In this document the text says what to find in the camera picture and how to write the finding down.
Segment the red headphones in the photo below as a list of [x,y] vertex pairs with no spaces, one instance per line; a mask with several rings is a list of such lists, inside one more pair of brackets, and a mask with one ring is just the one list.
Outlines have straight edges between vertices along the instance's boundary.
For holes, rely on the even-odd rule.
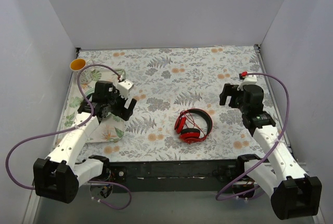
[[[206,122],[207,131],[203,131],[195,123],[193,114],[201,117]],[[174,124],[175,132],[187,144],[205,141],[210,135],[212,128],[213,121],[211,116],[206,111],[197,108],[181,111]]]

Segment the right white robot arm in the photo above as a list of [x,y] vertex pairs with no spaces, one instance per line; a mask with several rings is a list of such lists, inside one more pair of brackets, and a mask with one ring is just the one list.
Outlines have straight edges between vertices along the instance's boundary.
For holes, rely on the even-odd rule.
[[250,178],[270,197],[275,215],[280,220],[315,216],[318,214],[322,183],[311,177],[296,162],[287,146],[278,140],[276,123],[263,110],[263,89],[255,84],[225,84],[220,94],[220,105],[239,109],[242,122],[260,145],[265,156],[241,155],[237,158],[235,182]]

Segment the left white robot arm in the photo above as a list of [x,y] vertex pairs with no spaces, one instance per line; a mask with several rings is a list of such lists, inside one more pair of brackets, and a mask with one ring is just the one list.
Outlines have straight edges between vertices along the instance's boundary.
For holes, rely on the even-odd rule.
[[127,121],[133,114],[136,100],[126,101],[134,84],[121,80],[117,84],[98,81],[94,92],[86,96],[78,108],[73,129],[53,151],[33,165],[35,193],[52,200],[71,203],[79,187],[92,179],[106,182],[111,176],[109,159],[92,155],[80,164],[76,160],[90,135],[110,114]]

